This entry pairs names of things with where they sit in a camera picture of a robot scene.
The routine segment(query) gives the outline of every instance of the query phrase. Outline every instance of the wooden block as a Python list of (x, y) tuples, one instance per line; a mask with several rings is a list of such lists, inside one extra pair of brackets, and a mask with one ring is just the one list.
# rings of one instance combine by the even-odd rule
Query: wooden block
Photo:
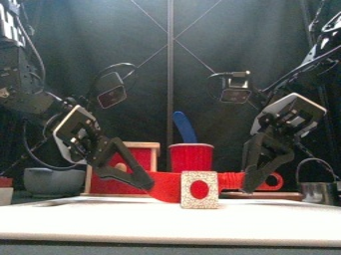
[(180, 174), (180, 207), (218, 208), (218, 175), (215, 171), (184, 171)]

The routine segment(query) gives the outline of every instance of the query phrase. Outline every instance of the metal pole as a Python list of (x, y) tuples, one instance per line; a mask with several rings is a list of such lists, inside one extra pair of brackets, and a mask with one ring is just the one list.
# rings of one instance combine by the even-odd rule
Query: metal pole
[(167, 103), (167, 166), (171, 167), (168, 146), (172, 144), (172, 75), (174, 75), (174, 3), (168, 0), (168, 103)]

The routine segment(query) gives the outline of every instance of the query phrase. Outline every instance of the red box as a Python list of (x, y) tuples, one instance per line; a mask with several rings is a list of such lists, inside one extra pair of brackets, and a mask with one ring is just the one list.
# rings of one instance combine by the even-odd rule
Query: red box
[[(124, 141), (124, 145), (130, 149), (136, 161), (146, 171), (158, 171), (158, 156), (160, 155), (160, 144), (158, 142), (131, 142)], [(110, 161), (110, 165), (123, 166), (127, 172), (132, 170), (126, 165), (122, 156), (115, 153)], [(102, 180), (96, 173), (92, 172), (92, 168), (87, 170), (87, 182), (86, 182), (86, 194), (146, 194), (138, 188), (127, 185), (126, 183), (108, 179)]]

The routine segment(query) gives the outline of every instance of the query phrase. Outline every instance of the metal container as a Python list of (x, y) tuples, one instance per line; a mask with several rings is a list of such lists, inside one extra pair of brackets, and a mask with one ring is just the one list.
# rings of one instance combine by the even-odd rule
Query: metal container
[(84, 170), (56, 171), (48, 168), (25, 168), (24, 170), (25, 189), (35, 197), (76, 195), (82, 190), (84, 180)]
[[(318, 161), (324, 164), (326, 171), (333, 175), (333, 182), (299, 182), (298, 173), (301, 166), (308, 161)], [(308, 203), (318, 203), (326, 205), (340, 205), (338, 188), (337, 188), (337, 175), (334, 174), (330, 165), (320, 158), (308, 158), (301, 161), (295, 170), (295, 182), (298, 185), (298, 191), (302, 194), (302, 201)]]

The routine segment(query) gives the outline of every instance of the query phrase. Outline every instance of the red cup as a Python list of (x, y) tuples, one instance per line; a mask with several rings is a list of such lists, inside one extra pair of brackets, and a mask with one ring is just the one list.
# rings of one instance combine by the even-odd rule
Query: red cup
[(206, 143), (176, 143), (170, 146), (171, 172), (211, 171), (214, 146)]

